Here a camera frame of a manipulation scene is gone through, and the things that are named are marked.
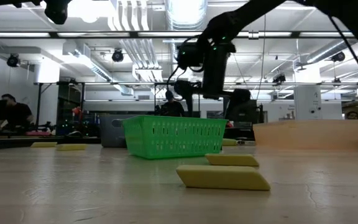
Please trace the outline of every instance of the man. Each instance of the man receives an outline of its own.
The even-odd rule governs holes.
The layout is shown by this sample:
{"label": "man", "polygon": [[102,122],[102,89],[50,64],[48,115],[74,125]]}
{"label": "man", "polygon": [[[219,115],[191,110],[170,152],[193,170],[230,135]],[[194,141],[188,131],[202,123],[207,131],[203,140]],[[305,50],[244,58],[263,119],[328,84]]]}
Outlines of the man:
{"label": "man", "polygon": [[183,109],[181,103],[177,102],[174,97],[173,93],[171,91],[167,91],[165,94],[166,99],[168,102],[166,102],[161,107],[161,114],[163,116],[176,116],[181,117],[185,116],[185,110]]}
{"label": "man", "polygon": [[15,130],[17,128],[28,129],[34,116],[29,106],[23,103],[17,103],[16,99],[10,94],[4,94],[2,100],[6,100],[6,128]]}
{"label": "man", "polygon": [[355,111],[350,111],[346,114],[346,119],[358,119],[358,113]]}

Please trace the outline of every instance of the red object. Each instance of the red object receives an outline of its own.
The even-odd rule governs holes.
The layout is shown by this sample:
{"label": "red object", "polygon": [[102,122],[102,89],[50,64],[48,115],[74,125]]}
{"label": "red object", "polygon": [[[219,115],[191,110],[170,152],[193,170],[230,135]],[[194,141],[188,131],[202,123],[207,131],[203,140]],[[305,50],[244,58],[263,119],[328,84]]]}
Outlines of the red object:
{"label": "red object", "polygon": [[233,124],[231,124],[230,121],[228,121],[228,122],[226,123],[226,127],[227,127],[227,128],[233,128]]}
{"label": "red object", "polygon": [[82,110],[79,106],[77,106],[76,108],[73,108],[72,112],[75,116],[79,117],[80,121],[82,120]]}

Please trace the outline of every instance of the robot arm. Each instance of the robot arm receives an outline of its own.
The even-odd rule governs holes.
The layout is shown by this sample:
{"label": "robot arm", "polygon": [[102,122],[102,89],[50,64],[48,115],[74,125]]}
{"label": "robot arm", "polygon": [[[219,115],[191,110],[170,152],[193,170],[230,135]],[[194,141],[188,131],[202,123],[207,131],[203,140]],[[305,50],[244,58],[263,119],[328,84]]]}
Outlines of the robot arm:
{"label": "robot arm", "polygon": [[[191,102],[191,96],[195,93],[211,99],[232,96],[233,93],[223,91],[227,59],[230,53],[236,52],[231,41],[244,27],[284,2],[285,0],[251,0],[235,11],[224,12],[211,19],[204,32],[198,36],[197,44],[183,43],[177,58],[181,69],[203,65],[200,70],[204,71],[203,82],[197,86],[186,81],[176,82],[175,91],[186,102]],[[314,6],[329,17],[337,17],[358,39],[358,0],[296,2]]]}

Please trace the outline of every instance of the plastic basket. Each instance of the plastic basket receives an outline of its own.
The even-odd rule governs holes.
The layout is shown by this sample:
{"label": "plastic basket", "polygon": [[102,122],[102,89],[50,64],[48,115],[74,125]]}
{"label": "plastic basket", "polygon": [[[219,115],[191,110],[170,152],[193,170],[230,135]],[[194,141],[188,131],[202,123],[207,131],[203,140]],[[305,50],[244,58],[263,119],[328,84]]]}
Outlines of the plastic basket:
{"label": "plastic basket", "polygon": [[128,151],[147,159],[219,153],[226,120],[137,116],[123,121]]}

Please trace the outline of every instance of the sponge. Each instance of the sponge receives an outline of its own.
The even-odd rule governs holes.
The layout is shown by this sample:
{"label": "sponge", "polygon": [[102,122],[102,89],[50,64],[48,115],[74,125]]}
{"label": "sponge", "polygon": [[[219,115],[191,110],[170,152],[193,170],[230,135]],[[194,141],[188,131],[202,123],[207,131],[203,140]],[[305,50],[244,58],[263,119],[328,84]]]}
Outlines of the sponge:
{"label": "sponge", "polygon": [[182,165],[177,173],[187,187],[270,190],[269,183],[253,167]]}
{"label": "sponge", "polygon": [[35,142],[31,147],[56,147],[57,142]]}
{"label": "sponge", "polygon": [[223,139],[222,146],[236,146],[237,140],[235,139]]}
{"label": "sponge", "polygon": [[211,165],[219,166],[259,166],[258,161],[247,154],[206,154]]}
{"label": "sponge", "polygon": [[85,150],[86,144],[60,144],[57,146],[58,151],[75,151]]}

